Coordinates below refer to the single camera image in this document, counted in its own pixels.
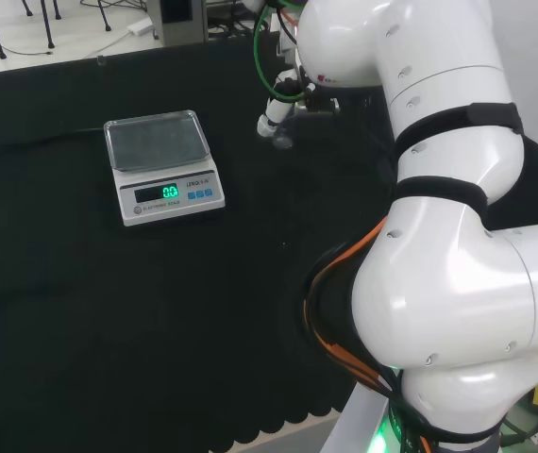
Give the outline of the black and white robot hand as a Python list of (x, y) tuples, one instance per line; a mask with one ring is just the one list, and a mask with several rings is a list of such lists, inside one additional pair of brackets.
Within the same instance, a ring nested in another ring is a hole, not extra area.
[(286, 125), (290, 120), (305, 115), (337, 114), (340, 112), (339, 101), (325, 94), (313, 94), (315, 86), (307, 85), (305, 79), (300, 79), (296, 69), (280, 72), (275, 80), (273, 89), (284, 96), (296, 96), (305, 93), (306, 97), (298, 101), (283, 101), (270, 96), (264, 113), (257, 122), (257, 133), (264, 139), (281, 139), (285, 137)]

